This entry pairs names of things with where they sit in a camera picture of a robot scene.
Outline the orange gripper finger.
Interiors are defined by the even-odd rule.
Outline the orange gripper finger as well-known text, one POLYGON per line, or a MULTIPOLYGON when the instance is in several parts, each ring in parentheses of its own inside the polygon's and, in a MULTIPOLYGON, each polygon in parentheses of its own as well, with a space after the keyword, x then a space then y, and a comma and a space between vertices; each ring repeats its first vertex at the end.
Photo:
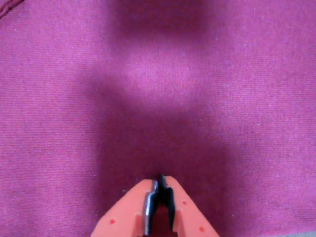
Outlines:
POLYGON ((144 179, 130 189, 97 223, 93 237, 149 236, 159 204, 156 180, 144 179))
POLYGON ((217 237, 219 235, 175 178, 162 175, 159 184, 161 203, 168 209, 170 229, 177 236, 217 237))

